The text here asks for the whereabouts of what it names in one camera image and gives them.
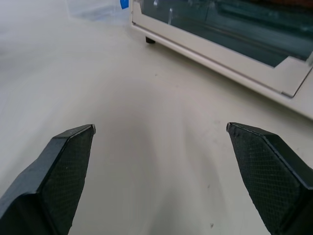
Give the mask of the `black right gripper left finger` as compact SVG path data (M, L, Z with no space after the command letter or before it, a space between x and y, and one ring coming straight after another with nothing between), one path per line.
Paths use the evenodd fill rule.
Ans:
M2 235L67 235L89 165L93 124L54 136L0 198Z

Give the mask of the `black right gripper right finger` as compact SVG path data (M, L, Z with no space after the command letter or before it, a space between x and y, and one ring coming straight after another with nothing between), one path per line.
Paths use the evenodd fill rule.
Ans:
M243 183L272 235L313 233L313 170L278 135L229 122Z

